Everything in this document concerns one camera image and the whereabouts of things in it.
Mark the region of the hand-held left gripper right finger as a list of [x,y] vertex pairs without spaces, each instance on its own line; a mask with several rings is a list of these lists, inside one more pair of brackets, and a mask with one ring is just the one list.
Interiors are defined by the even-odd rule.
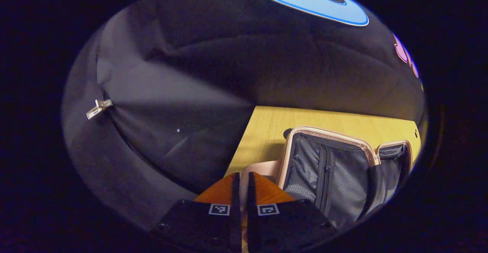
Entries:
[[249,173],[247,195],[249,253],[303,253],[338,235],[312,201],[292,198],[256,172]]

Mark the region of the white cloth clip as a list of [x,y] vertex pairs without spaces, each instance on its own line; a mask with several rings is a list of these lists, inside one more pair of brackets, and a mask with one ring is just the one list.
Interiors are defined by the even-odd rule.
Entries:
[[95,106],[87,111],[87,119],[91,120],[92,118],[96,117],[99,113],[103,112],[104,110],[112,107],[114,104],[112,100],[95,100]]

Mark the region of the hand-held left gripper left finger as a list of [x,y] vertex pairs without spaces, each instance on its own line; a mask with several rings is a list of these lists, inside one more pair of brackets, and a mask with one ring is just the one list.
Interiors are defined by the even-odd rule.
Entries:
[[241,253],[239,181],[233,173],[193,200],[176,201],[151,236],[168,253]]

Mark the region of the black backdrop cloth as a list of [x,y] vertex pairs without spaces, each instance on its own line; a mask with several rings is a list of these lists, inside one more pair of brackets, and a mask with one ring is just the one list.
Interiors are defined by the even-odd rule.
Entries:
[[148,232],[223,177],[256,106],[427,117],[413,58],[355,0],[137,0],[81,49],[61,126],[91,192]]

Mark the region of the beige pink suitcase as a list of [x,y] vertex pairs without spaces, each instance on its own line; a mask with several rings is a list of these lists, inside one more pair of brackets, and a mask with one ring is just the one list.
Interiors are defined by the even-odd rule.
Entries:
[[310,200],[337,230],[350,229],[388,202],[414,166],[408,140],[368,142],[312,126],[284,131],[281,159],[247,166],[239,182],[240,208],[248,201],[249,173],[267,177],[296,200]]

